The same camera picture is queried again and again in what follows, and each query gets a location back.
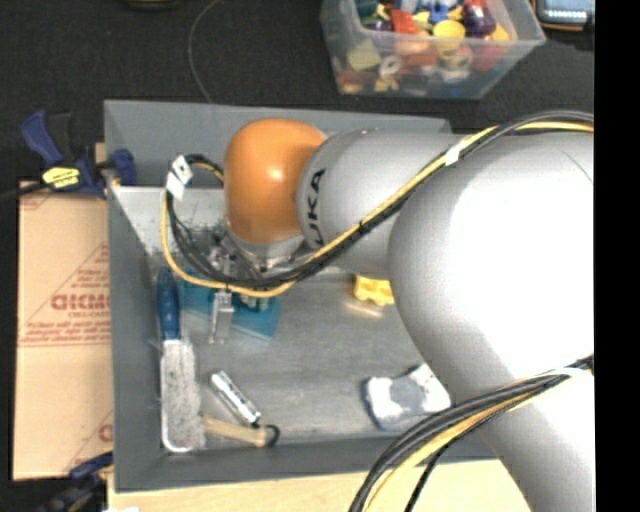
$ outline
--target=yellow object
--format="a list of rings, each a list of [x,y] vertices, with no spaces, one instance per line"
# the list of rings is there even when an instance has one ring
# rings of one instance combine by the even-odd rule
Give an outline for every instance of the yellow object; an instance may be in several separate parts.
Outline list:
[[[380,65],[382,57],[371,39],[365,39],[347,54],[347,62],[354,71],[364,71]]]
[[[441,39],[436,42],[438,54],[446,57],[454,53],[465,38],[465,28],[455,20],[443,20],[433,26],[433,36]]]
[[[252,444],[257,448],[267,446],[269,442],[269,434],[267,434],[267,431],[262,427],[245,427],[208,415],[202,417],[202,423],[207,434],[237,439],[238,441]]]
[[[463,18],[462,6],[458,5],[457,7],[454,7],[453,9],[451,9],[447,13],[447,18],[449,18],[450,20],[462,21],[462,18]]]
[[[80,171],[75,167],[52,167],[42,175],[42,180],[53,188],[64,188],[80,182]]]
[[[384,92],[388,91],[389,89],[397,91],[399,88],[400,85],[398,84],[398,81],[392,76],[381,76],[376,80],[376,83],[374,85],[374,90],[376,92]]]
[[[391,20],[391,16],[389,16],[389,13],[387,12],[387,9],[385,8],[384,4],[381,4],[381,3],[378,4],[378,7],[376,8],[376,15],[378,15],[383,20],[386,20],[386,21]]]
[[[429,11],[420,11],[417,14],[413,15],[413,22],[416,24],[416,27],[428,30],[431,28],[431,24],[429,23]]]
[[[371,279],[357,275],[353,285],[353,295],[363,302],[371,300],[378,306],[394,303],[391,283],[383,279]]]
[[[490,37],[494,41],[508,41],[511,39],[509,32],[507,32],[499,23],[496,24],[496,29],[491,33]]]

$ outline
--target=small metal tool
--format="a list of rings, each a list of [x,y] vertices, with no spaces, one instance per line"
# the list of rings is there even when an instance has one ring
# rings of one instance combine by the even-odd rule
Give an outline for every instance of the small metal tool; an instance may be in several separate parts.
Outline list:
[[[249,426],[257,425],[262,414],[242,394],[233,383],[231,377],[224,370],[218,370],[209,376],[209,383],[213,390],[220,396],[229,410],[243,423]]]
[[[226,290],[220,290],[213,298],[211,314],[211,336],[209,343],[215,341],[223,342],[231,333],[231,323],[233,322],[232,294]]]

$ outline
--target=blue clamp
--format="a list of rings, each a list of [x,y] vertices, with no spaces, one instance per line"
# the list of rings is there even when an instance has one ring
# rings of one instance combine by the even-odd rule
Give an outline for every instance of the blue clamp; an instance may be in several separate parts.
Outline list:
[[[69,117],[57,118],[53,129],[50,129],[47,121],[46,111],[39,110],[29,116],[21,127],[27,146],[44,160],[43,181],[56,192],[77,192],[105,199],[105,179],[100,169],[91,164],[88,152],[74,156],[68,147]],[[60,147],[56,141],[65,144]],[[111,159],[101,165],[105,166],[117,170],[122,185],[136,184],[133,156],[126,149],[115,151]]]
[[[67,475],[69,486],[47,500],[34,512],[79,512],[90,500],[102,501],[105,484],[98,472],[113,464],[113,452],[106,452],[71,469]]]

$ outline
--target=black carpet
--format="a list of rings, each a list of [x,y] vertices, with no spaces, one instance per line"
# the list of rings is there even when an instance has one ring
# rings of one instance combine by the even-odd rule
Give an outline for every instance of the black carpet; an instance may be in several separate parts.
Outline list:
[[[318,22],[320,0],[184,0],[140,12],[122,0],[0,2],[0,193],[38,177],[41,161],[20,124],[38,109],[71,112],[75,146],[103,138],[104,99],[388,112],[448,119],[468,132],[546,109],[594,112],[594,37],[547,32],[481,101],[390,99],[338,94]],[[32,510],[65,482],[11,482],[16,336],[16,211],[0,204],[0,512]]]

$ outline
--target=white brush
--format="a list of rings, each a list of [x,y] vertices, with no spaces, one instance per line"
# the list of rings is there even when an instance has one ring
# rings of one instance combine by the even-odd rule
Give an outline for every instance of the white brush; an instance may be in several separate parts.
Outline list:
[[[169,268],[158,272],[156,306],[162,334],[162,442],[176,453],[205,447],[193,345],[180,332],[178,288]]]

